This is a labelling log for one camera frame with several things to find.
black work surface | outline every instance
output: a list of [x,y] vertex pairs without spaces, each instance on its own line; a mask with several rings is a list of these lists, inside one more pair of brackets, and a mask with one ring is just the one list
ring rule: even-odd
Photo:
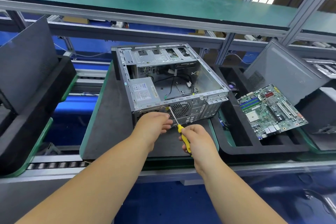
[[[105,79],[105,88],[102,89],[103,97],[98,112],[97,114],[94,112],[91,117],[90,123],[92,119],[94,119],[94,123],[92,128],[89,125],[86,130],[85,137],[88,136],[86,145],[82,144],[81,146],[83,159],[97,159],[111,147],[127,138],[133,130],[132,114],[124,83],[116,80],[113,66],[110,66],[109,70],[110,72]],[[208,120],[200,120],[194,124],[201,124],[212,135]],[[159,136],[153,151],[148,156],[188,156],[182,150],[182,144],[179,141],[177,128],[172,128],[166,134]]]

motherboard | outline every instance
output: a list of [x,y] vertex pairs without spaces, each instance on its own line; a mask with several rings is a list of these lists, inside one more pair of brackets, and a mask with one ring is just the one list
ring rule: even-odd
[[259,140],[308,122],[273,84],[238,99]]

